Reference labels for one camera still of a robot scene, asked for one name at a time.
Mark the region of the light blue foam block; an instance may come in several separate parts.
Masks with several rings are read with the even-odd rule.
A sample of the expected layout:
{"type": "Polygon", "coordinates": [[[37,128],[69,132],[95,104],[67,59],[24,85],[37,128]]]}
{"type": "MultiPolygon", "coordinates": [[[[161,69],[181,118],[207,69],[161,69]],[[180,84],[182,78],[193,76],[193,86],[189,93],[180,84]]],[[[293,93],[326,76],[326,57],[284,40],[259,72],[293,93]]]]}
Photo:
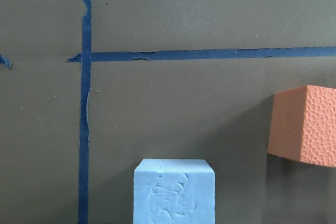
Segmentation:
{"type": "Polygon", "coordinates": [[[133,223],[215,223],[215,172],[203,159],[143,159],[134,170],[133,223]]]}

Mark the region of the orange textured foam block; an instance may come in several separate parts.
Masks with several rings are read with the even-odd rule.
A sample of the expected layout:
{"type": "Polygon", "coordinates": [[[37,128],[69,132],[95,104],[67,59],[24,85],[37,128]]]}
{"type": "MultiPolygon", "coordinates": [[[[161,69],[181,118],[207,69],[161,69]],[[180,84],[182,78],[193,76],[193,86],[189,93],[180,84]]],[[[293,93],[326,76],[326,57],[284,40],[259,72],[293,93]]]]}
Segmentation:
{"type": "Polygon", "coordinates": [[[335,89],[307,85],[275,93],[267,152],[335,167],[335,89]]]}

